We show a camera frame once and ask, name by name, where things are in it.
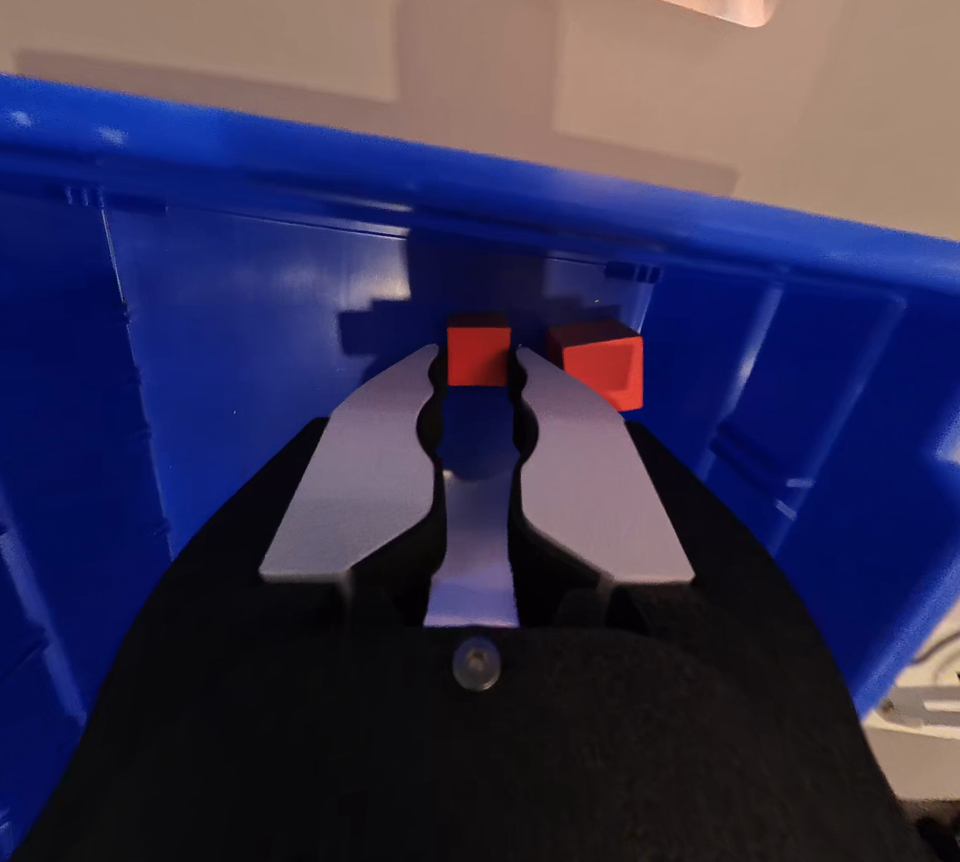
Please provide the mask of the blue plastic bin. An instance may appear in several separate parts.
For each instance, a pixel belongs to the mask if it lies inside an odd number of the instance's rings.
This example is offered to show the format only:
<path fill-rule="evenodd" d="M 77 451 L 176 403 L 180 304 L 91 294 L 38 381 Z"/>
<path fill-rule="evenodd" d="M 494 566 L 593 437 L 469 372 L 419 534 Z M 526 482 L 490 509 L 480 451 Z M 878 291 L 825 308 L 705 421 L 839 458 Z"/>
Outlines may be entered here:
<path fill-rule="evenodd" d="M 618 318 L 860 714 L 958 600 L 958 243 L 2 75 L 2 859 L 162 571 L 448 317 Z"/>

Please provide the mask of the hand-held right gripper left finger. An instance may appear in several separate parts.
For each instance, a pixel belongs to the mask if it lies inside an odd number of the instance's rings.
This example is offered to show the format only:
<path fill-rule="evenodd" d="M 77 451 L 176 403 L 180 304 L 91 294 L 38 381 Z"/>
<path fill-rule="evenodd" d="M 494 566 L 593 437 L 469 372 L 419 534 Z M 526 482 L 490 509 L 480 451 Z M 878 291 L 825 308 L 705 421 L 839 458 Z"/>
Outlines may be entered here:
<path fill-rule="evenodd" d="M 439 346 L 423 346 L 333 410 L 259 566 L 264 582 L 428 592 L 447 553 L 440 362 Z"/>

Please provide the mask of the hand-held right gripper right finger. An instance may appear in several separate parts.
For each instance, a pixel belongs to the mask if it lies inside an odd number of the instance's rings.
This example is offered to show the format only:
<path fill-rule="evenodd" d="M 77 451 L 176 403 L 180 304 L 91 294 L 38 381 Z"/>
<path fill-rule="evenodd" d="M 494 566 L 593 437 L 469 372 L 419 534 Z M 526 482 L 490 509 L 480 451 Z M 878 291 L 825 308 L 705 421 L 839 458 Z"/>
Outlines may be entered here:
<path fill-rule="evenodd" d="M 603 593 L 692 582 L 690 559 L 610 402 L 522 346 L 510 394 L 518 454 L 510 514 L 522 538 Z"/>

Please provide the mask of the red wooden cube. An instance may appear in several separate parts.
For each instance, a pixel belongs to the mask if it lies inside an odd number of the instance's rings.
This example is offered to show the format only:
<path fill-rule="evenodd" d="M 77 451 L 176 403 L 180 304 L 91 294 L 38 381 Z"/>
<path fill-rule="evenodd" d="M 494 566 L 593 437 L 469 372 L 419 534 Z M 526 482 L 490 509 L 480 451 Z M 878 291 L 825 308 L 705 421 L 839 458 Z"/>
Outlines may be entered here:
<path fill-rule="evenodd" d="M 614 318 L 547 328 L 547 358 L 580 380 L 619 412 L 644 404 L 644 341 Z"/>
<path fill-rule="evenodd" d="M 511 327 L 505 313 L 452 314 L 447 319 L 446 342 L 449 386 L 507 385 Z"/>

